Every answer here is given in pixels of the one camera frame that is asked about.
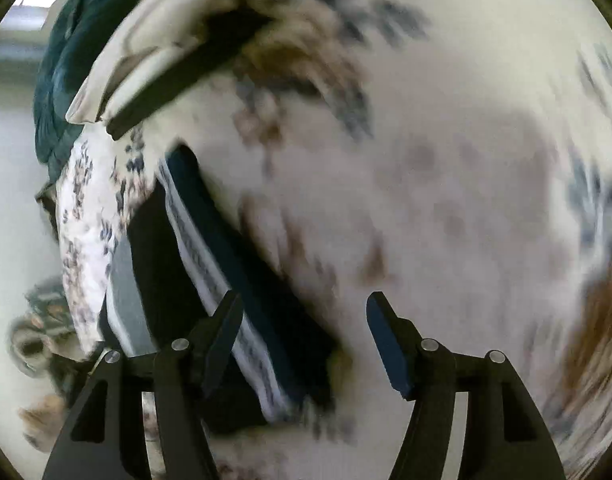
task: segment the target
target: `comforter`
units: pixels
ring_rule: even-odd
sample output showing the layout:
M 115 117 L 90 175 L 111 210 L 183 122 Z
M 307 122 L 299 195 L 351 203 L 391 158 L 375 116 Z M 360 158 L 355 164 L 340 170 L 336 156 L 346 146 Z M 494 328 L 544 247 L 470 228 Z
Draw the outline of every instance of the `comforter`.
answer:
M 612 322 L 594 332 L 612 320 L 612 31 L 599 11 L 590 0 L 246 0 L 275 22 L 113 142 L 108 121 L 203 41 L 207 16 L 240 2 L 142 0 L 68 110 L 85 123 L 58 184 L 82 339 L 99 336 L 118 237 L 183 140 L 222 213 L 353 360 L 335 372 L 336 418 L 311 421 L 314 438 L 292 428 L 213 441 L 225 478 L 386 474 L 409 408 L 366 326 L 373 290 L 452 351 L 502 349 L 582 478 L 612 440 Z

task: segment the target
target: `black fabric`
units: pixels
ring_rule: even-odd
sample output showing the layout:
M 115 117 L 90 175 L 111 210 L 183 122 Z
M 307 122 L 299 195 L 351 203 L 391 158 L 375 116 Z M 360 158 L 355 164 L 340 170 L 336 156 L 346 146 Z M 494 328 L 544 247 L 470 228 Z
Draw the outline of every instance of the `black fabric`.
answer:
M 165 196 L 163 187 L 157 184 L 128 227 L 135 280 L 148 329 L 160 348 L 185 337 L 207 315 L 179 257 L 177 240 L 166 215 Z M 197 396 L 195 403 L 201 418 L 215 434 L 266 425 L 257 394 L 232 355 L 220 386 L 208 399 Z
M 116 351 L 122 350 L 122 345 L 119 343 L 119 339 L 116 338 L 115 332 L 110 328 L 108 323 L 108 311 L 106 309 L 106 298 L 102 305 L 102 310 L 99 312 L 99 320 L 97 320 L 97 329 L 104 338 L 106 348 L 110 348 Z
M 332 407 L 327 359 L 336 341 L 305 311 L 289 285 L 249 240 L 223 218 L 199 172 L 194 153 L 180 146 L 166 159 L 177 192 L 248 319 L 262 336 L 286 393 L 301 405 L 306 396 Z

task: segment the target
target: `dark teal cloth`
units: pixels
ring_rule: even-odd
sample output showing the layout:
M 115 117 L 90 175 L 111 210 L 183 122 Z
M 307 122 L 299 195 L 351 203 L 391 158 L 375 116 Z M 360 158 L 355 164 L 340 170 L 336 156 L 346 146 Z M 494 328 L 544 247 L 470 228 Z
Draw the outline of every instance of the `dark teal cloth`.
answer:
M 174 197 L 179 197 L 167 198 L 169 219 L 175 222 L 179 233 L 178 245 L 193 255 L 196 273 L 204 279 L 210 275 L 201 270 L 207 266 L 196 251 L 191 232 L 201 238 L 225 281 L 241 295 L 247 320 L 262 338 L 285 394 L 296 406 L 302 406 L 310 397 L 320 408 L 332 408 L 327 361 L 337 348 L 336 340 L 309 316 L 290 285 L 259 256 L 250 240 L 222 216 L 192 150 L 182 144 L 166 157 L 164 164 L 170 178 L 161 169 L 161 182 L 166 182 L 169 189 L 174 189 Z M 179 207 L 187 217 L 179 217 Z M 217 290 L 208 284 L 207 288 Z M 221 299 L 218 296 L 217 293 L 215 303 Z
M 139 0 L 68 0 L 60 12 L 39 69 L 33 113 L 35 152 L 51 182 L 68 162 L 83 127 L 66 112 L 90 69 L 122 20 Z

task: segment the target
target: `folded cloth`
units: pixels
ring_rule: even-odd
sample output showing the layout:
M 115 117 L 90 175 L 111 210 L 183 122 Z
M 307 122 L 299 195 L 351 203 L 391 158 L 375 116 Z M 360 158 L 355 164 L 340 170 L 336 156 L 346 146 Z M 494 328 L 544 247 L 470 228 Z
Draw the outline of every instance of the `folded cloth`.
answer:
M 223 384 L 230 400 L 224 401 L 223 392 L 213 397 L 224 407 L 247 406 L 250 414 L 215 415 L 209 427 L 223 433 L 264 418 L 283 420 L 307 397 L 330 407 L 326 362 L 336 346 L 333 338 L 222 218 L 190 149 L 177 148 L 159 171 L 153 193 L 115 249 L 100 316 L 107 342 L 128 355 L 157 351 L 186 336 L 232 288 L 244 301 L 244 320 Z

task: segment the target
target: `metal screw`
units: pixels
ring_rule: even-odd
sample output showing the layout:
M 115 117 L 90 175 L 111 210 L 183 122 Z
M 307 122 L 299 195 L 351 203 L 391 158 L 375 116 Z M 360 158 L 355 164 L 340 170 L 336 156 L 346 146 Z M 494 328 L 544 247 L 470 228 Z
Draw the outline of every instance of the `metal screw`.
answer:
M 505 355 L 499 350 L 493 350 L 488 354 L 488 356 L 490 357 L 490 361 L 493 363 L 501 364 L 505 361 Z
M 426 352 L 435 352 L 439 348 L 439 343 L 434 339 L 422 339 L 422 348 Z
M 113 364 L 113 363 L 118 362 L 121 356 L 122 355 L 118 351 L 111 350 L 104 356 L 104 361 L 106 361 L 109 364 Z
M 182 337 L 180 339 L 175 339 L 171 343 L 170 346 L 172 347 L 173 350 L 176 350 L 176 351 L 179 352 L 179 351 L 182 351 L 182 350 L 186 350 L 190 346 L 190 343 L 188 342 L 188 339 L 184 339 Z

